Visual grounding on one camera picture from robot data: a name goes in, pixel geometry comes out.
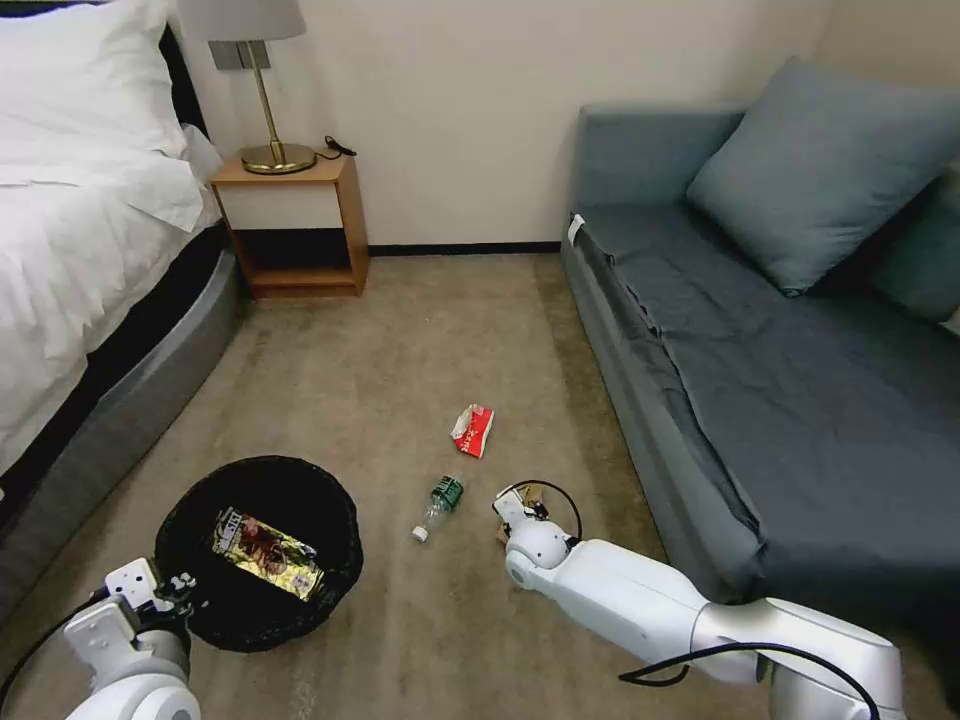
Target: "gray lampshade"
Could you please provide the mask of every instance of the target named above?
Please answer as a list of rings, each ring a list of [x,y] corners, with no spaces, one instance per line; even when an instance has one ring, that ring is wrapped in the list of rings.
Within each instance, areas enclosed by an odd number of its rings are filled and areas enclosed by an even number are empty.
[[[282,40],[307,26],[297,0],[178,0],[186,35],[203,40]]]

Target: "black baseboard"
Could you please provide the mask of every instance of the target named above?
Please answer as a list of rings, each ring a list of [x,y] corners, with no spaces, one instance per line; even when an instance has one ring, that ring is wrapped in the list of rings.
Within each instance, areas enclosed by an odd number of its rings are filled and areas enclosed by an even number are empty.
[[[370,257],[403,255],[516,255],[560,252],[560,243],[469,243],[463,245],[371,245]]]

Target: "table lamp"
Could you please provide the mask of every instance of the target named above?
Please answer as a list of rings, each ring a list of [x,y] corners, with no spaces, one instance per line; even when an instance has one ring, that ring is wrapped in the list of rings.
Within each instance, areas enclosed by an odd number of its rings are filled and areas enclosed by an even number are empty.
[[[204,40],[242,42],[253,66],[270,144],[240,153],[243,167],[261,175],[299,172],[317,162],[313,148],[280,142],[263,86],[263,74],[253,50],[255,40],[283,40],[307,31],[297,0],[179,0],[183,31]]]

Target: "red wrapper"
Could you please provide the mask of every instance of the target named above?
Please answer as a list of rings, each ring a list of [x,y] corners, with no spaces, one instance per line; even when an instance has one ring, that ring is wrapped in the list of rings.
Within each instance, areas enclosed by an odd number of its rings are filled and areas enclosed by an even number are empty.
[[[493,410],[474,403],[457,418],[450,437],[460,452],[483,457],[483,449],[487,445],[487,435],[493,425]]]

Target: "white bed sheet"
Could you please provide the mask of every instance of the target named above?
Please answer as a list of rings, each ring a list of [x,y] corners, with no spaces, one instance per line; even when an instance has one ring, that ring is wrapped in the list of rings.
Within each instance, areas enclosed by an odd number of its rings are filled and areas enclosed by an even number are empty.
[[[216,167],[216,151],[199,131],[185,130],[189,164],[106,148],[67,153],[59,162],[37,162],[28,149],[24,161],[11,162],[5,149],[0,473],[76,387],[87,354],[153,289],[187,243],[219,219],[203,182]]]

